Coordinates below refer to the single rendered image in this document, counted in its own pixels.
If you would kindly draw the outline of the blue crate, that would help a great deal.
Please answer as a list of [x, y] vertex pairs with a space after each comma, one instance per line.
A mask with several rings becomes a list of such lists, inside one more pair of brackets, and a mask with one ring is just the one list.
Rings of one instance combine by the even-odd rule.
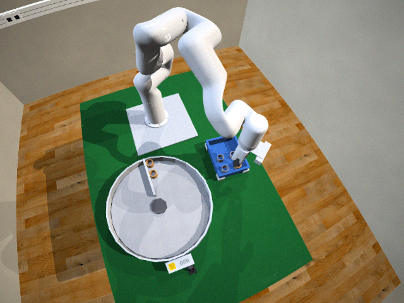
[[[235, 169], [233, 167], [234, 160], [232, 160], [229, 157], [229, 155], [230, 155], [231, 151], [236, 150], [237, 145], [238, 145], [238, 139], [236, 136], [234, 136], [233, 138], [229, 138], [229, 139], [220, 136], [217, 138], [212, 138], [212, 139], [206, 140], [206, 146], [208, 148], [208, 153], [210, 155], [211, 161], [215, 168], [215, 172], [216, 172], [216, 174], [218, 174], [219, 179], [241, 173], [241, 172], [247, 170], [248, 168], [250, 168], [247, 159], [245, 159], [243, 161], [242, 166], [239, 169]], [[217, 156], [219, 154], [224, 155], [223, 162], [217, 161]], [[223, 173], [221, 171], [223, 165], [229, 166], [228, 172]]]

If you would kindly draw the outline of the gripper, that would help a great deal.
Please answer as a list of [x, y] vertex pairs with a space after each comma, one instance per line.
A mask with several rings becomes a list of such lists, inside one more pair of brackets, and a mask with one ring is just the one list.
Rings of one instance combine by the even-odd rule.
[[249, 155], [250, 151], [244, 150], [243, 148], [240, 147], [239, 141], [238, 141], [238, 146], [232, 156], [233, 162], [233, 167], [239, 167], [240, 164], [243, 163], [243, 161], [246, 159], [246, 157]]

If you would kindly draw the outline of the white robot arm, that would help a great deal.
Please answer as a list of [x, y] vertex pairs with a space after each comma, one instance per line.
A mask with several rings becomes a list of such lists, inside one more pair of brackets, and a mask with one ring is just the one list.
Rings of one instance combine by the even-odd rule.
[[146, 124], [159, 128], [169, 120], [157, 86], [170, 75], [174, 58], [170, 43], [182, 34], [178, 49], [203, 88], [206, 117], [215, 131], [227, 139], [233, 138], [243, 126], [239, 145], [257, 155], [254, 162], [260, 165], [271, 146], [267, 141], [261, 142], [268, 130], [268, 121], [241, 100], [234, 100], [223, 111], [227, 72], [213, 50], [222, 35], [213, 22], [190, 10], [172, 8], [134, 27], [139, 73], [133, 83], [146, 112]]

